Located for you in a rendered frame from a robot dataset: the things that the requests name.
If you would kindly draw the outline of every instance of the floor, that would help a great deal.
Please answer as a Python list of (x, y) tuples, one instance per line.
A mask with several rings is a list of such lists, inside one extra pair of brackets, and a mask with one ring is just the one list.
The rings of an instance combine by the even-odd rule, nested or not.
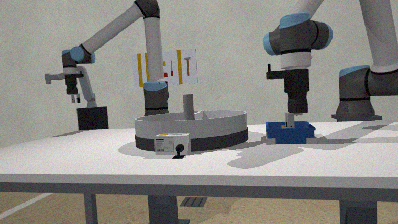
[[(0, 214), (41, 193), (0, 192)], [(180, 207), (190, 224), (339, 223), (339, 202), (327, 200), (208, 197), (204, 207)], [(97, 195), (100, 224), (148, 224), (145, 195)], [(82, 194), (51, 194), (3, 219), (0, 224), (85, 224)], [(398, 224), (398, 203), (378, 203), (378, 224)]]

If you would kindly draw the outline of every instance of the blue plastic tray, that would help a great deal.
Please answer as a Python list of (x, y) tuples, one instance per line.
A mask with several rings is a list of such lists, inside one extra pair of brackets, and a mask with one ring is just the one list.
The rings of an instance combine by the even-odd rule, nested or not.
[(315, 127), (308, 121), (295, 121), (295, 128), (282, 128), (285, 122), (267, 122), (267, 138), (276, 144), (307, 144), (307, 138), (315, 137)]

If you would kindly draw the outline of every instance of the hammer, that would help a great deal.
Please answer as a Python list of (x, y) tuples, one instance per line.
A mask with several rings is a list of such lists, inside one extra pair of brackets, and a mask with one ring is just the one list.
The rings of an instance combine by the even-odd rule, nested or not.
[(184, 59), (186, 60), (186, 69), (188, 71), (188, 76), (190, 76), (190, 64), (189, 64), (188, 60), (191, 59), (191, 57), (186, 57)]

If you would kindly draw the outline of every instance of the black pedestal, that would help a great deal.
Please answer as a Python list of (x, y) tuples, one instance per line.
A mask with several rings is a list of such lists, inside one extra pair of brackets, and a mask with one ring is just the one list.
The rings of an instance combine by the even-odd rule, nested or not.
[(79, 130), (109, 129), (106, 107), (78, 108)]

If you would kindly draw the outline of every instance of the floor grate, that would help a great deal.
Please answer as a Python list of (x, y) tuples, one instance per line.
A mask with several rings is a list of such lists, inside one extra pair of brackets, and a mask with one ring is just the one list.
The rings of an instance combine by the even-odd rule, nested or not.
[(186, 197), (180, 206), (185, 207), (203, 207), (207, 197)]

